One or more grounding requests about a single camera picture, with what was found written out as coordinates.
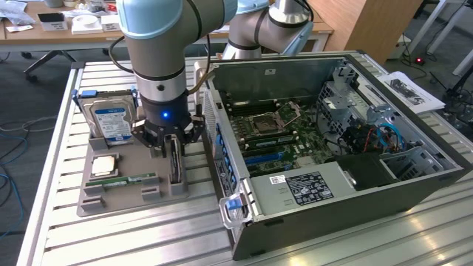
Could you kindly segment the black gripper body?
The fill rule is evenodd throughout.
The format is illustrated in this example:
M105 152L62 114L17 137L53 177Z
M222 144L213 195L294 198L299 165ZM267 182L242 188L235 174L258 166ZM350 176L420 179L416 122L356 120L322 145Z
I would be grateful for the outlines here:
M170 101L157 102L141 96L141 106L145 113L145 132L157 136L159 129L163 135L183 135L183 129L191 119L187 110L187 94L182 93Z

